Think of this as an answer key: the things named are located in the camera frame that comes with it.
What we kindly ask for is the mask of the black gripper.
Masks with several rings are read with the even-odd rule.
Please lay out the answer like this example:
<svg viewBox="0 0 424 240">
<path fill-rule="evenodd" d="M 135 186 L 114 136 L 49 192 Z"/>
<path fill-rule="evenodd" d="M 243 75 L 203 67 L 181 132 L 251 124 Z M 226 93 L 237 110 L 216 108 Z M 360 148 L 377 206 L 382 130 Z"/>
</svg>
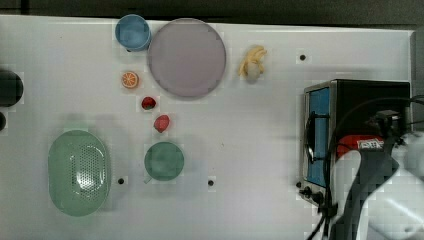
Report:
<svg viewBox="0 0 424 240">
<path fill-rule="evenodd" d="M 378 111 L 368 119 L 367 124 L 378 132 L 386 145 L 403 143 L 401 137 L 405 133 L 405 118 L 401 113 L 394 110 Z"/>
</svg>

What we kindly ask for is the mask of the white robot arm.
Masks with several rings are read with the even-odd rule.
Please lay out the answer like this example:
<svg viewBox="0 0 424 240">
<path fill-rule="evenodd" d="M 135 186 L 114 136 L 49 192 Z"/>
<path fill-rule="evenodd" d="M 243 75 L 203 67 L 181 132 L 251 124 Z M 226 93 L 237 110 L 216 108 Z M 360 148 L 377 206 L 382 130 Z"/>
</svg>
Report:
<svg viewBox="0 0 424 240">
<path fill-rule="evenodd" d="M 330 167 L 332 216 L 328 240 L 367 240 L 370 230 L 388 240 L 423 240 L 423 134 L 394 114 L 366 120 L 377 146 L 352 146 Z"/>
</svg>

